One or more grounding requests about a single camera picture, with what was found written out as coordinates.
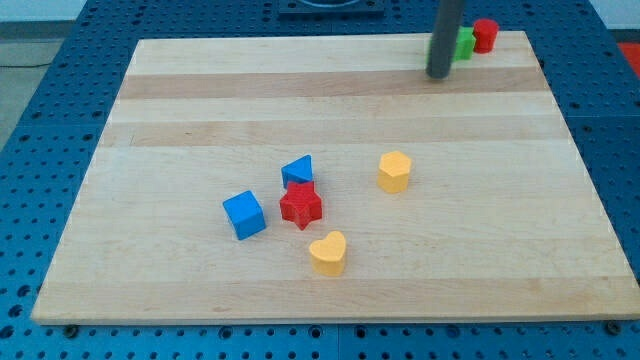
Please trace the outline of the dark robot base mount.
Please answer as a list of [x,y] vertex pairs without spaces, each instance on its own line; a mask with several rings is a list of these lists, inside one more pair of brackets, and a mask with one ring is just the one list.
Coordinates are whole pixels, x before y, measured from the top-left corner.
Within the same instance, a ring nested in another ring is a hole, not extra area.
[[277,0],[280,16],[381,14],[385,0]]

